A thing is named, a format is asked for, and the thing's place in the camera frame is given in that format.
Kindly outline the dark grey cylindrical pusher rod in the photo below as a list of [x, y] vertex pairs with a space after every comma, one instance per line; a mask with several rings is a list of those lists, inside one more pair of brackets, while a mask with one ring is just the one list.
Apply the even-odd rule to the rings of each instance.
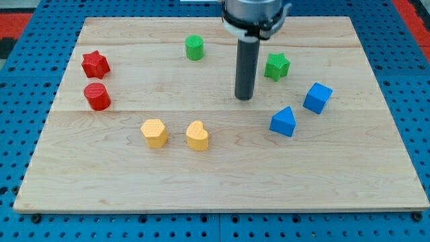
[[234, 96], [242, 101], [253, 97], [259, 56], [259, 41], [238, 40], [236, 50]]

